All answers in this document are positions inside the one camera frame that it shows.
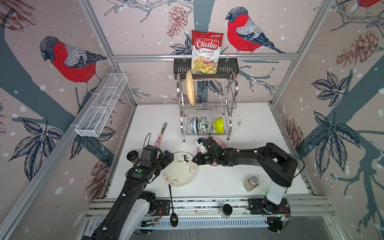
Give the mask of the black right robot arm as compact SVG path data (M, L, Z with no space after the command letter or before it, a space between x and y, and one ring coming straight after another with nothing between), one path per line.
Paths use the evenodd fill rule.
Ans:
M298 161L274 143L267 143L264 147L256 149L224 149L209 137L199 138L196 145L200 152L193 158L193 162L199 166L216 163L223 167L261 167L272 180L265 196L266 205L280 205L295 178Z

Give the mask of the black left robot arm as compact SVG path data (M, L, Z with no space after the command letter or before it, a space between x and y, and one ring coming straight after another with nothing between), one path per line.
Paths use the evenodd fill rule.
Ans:
M141 157L134 151L129 152L128 157L135 163L126 172L119 197L98 228L90 237L82 236L83 240L128 240L142 218L155 211L156 194L145 188L174 161L174 154L148 145Z

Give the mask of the yellow cream plate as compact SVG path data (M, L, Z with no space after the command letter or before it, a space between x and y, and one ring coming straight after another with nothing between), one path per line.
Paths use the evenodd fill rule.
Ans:
M186 89L190 105L195 106L195 90L193 83L193 74L191 70L188 70L186 73Z

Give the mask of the pink bear plate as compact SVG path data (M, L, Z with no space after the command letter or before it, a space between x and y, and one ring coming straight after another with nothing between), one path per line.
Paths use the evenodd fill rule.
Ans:
M216 143L217 143L221 148L223 148L223 149L227 148L226 143L225 143L224 141L222 141L221 139L216 138L216 137L213 137L213 140L216 141ZM219 165L216 164L216 163L213 163L213 164L211 164L211 166L216 167L216 166L219 166Z

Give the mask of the white floral ceramic plate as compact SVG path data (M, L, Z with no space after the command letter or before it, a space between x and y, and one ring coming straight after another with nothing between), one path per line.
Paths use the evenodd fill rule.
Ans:
M174 187L182 187L191 183L197 174L197 164L186 152L174 153L174 160L163 170L165 181Z

